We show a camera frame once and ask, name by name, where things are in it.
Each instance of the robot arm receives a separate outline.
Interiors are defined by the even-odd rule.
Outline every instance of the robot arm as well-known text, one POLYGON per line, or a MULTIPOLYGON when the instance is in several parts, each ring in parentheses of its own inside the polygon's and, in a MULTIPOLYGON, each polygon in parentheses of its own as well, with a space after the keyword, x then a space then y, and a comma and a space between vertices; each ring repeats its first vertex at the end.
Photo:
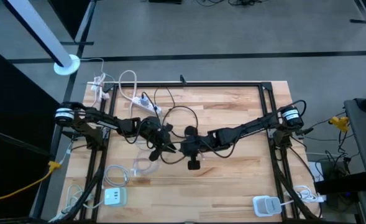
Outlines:
MULTIPOLYGON (((161 128, 160 121, 156 117, 148 117, 142 121, 140 118, 119 119, 116 116, 111 116, 98 111, 96 108, 86 107, 77 102, 62 103, 56 111, 55 119, 58 125, 71 127, 83 135, 90 149, 103 145, 103 132, 99 129, 93 129, 88 123, 96 123, 114 129, 131 144, 135 142, 137 136, 142 136, 148 142, 151 142, 157 150, 170 143, 170 134, 168 132, 173 127, 168 124, 161 128), (127 138, 135 138, 135 140, 130 142, 127 138)), ((175 153, 172 149, 168 148, 166 151, 175 153)))
POLYGON ((289 136, 292 132, 299 131, 304 123, 298 110, 289 105, 280 108, 276 113, 269 113, 256 120, 249 121, 235 128, 221 128, 208 131, 208 135, 199 136, 198 130, 189 126, 185 130, 186 140, 181 142, 180 151, 186 157, 190 157, 188 162, 189 170, 200 169, 200 163, 196 156, 200 152, 214 152, 226 150, 235 146, 236 142, 246 136, 250 136, 266 129, 275 129, 273 133, 273 143, 278 146, 290 144, 289 136), (282 123, 277 118, 277 113, 281 112, 282 123))

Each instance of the butcher block tabletop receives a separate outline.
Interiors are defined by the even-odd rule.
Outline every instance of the butcher block tabletop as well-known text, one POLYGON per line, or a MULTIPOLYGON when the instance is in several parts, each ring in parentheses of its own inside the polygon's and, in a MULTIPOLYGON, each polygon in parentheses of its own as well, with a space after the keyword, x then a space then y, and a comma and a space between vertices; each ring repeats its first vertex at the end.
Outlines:
MULTIPOLYGON (((271 82, 277 108, 292 102, 287 82, 271 82)), ((127 96, 132 96, 133 88, 123 88, 127 96)), ((156 88, 138 88, 137 95, 145 91, 153 100, 156 88)), ((169 88, 176 105, 183 105, 194 110, 198 116, 200 135, 214 129, 235 127, 262 116, 258 88, 250 86, 232 87, 173 87, 169 88)), ((90 85, 86 87, 83 104, 90 106, 94 101, 94 92, 90 85)), ((163 115, 173 106, 169 92, 159 88, 156 102, 162 108, 163 115)), ((117 92, 114 116, 119 119, 129 118, 130 101, 117 92)), ((150 113, 133 106, 132 117, 146 118, 150 113)), ((177 135, 183 136, 187 126, 195 126, 193 113, 184 108, 173 110, 165 123, 173 125, 177 135)), ((171 134, 172 141, 181 141, 171 134)), ((86 144, 84 139, 75 142, 73 147, 86 144)), ((304 148, 292 141, 293 149, 305 160, 304 148)), ((117 164, 132 169, 134 159, 147 156, 149 153, 145 141, 139 138, 137 144, 128 144, 115 131, 111 137, 106 159, 106 167, 117 164)), ((231 149, 221 151, 227 155, 231 149)), ((97 169, 101 152, 97 152, 97 169)), ((72 151, 62 197, 58 211, 66 204, 67 188, 76 184, 85 187, 86 174, 91 151, 85 147, 72 151)), ((175 161, 182 155, 163 153, 165 160, 175 161)), ((277 196, 270 150, 266 132, 254 134, 238 141, 235 151, 228 159, 218 157, 212 152, 204 153, 200 170, 188 170, 188 158, 168 165, 160 159, 152 164, 157 170, 149 175, 132 173, 127 189, 125 207, 99 206, 98 223, 140 223, 140 222, 280 222, 281 215, 259 218, 254 213, 252 199, 257 195, 277 196)), ((288 160, 294 185, 307 185, 314 191, 312 178, 297 156, 288 151, 288 160)), ((139 163, 141 169, 148 167, 148 162, 139 163)), ((119 170, 109 172, 115 182, 123 182, 123 174, 119 170)), ((104 182, 104 188, 112 188, 104 182)), ((307 204, 315 215, 319 213, 317 203, 307 204)), ((290 205, 287 205, 291 216, 290 205)), ((91 209, 87 211, 90 218, 91 209)))

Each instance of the power strip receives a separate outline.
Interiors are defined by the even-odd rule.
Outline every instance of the power strip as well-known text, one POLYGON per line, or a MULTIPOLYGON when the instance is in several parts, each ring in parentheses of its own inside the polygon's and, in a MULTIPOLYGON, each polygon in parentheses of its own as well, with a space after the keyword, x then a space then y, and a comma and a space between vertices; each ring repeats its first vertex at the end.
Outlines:
MULTIPOLYGON (((133 105, 136 105, 136 106, 138 106, 139 108, 142 108, 143 110, 145 110, 145 111, 147 111, 147 112, 149 112, 149 113, 152 113, 152 114, 156 115, 156 114, 155 114, 155 110, 153 109, 152 104, 151 104, 151 103, 148 103, 148 105, 147 105, 147 106, 143 105, 143 104, 141 103, 140 97, 135 96, 135 97, 133 98, 133 105)), ((162 112, 161 107, 157 106, 157 114, 158 114, 158 115, 161 115, 161 112, 162 112)))

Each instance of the electrical plug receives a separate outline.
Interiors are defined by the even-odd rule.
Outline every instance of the electrical plug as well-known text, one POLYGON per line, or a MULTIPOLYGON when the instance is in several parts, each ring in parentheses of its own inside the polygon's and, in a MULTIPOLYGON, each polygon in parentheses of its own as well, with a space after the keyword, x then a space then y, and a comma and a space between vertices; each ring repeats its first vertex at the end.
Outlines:
POLYGON ((50 171, 53 171, 53 170, 55 170, 55 169, 59 169, 59 168, 61 168, 61 164, 59 164, 59 163, 57 163, 57 162, 54 162, 54 161, 49 161, 49 162, 48 162, 48 165, 50 166, 50 167, 48 168, 50 171))

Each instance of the concrete floor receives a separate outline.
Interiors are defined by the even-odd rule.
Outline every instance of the concrete floor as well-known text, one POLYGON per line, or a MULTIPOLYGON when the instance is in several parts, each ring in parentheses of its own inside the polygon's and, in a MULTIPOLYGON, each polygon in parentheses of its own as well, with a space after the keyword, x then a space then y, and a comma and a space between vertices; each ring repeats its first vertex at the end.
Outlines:
MULTIPOLYGON (((31 0, 57 38, 71 40, 47 1, 31 0)), ((84 57, 233 54, 273 52, 320 52, 366 50, 366 25, 351 24, 362 16, 350 0, 269 0, 252 7, 232 7, 223 2, 202 7, 186 0, 182 5, 154 4, 139 0, 100 1, 94 13, 84 57)), ((70 54, 77 48, 66 47, 70 54)), ((48 58, 38 43, 0 2, 0 53, 8 58, 48 58)), ((81 101, 85 83, 99 74, 101 63, 83 63, 73 89, 72 100, 81 101)), ((56 100, 61 101, 68 77, 56 76, 52 64, 16 65, 56 100)), ((287 80, 294 100, 308 103, 306 125, 343 111, 343 101, 366 97, 366 56, 313 58, 257 58, 219 60, 169 60, 151 62, 106 62, 104 71, 118 77, 134 70, 140 81, 178 80, 287 80)), ((337 138, 338 131, 327 124, 309 136, 337 138)), ((336 142, 305 140, 308 152, 336 153, 336 142)), ((67 140, 60 144, 61 158, 67 140)), ((349 154, 356 154, 353 138, 345 142, 349 154)), ((309 155, 310 161, 324 156, 309 155)), ((364 171, 360 157, 350 163, 352 172, 364 171)), ((55 215, 65 169, 52 175, 43 218, 55 215)), ((353 222, 325 210, 329 220, 353 222)))

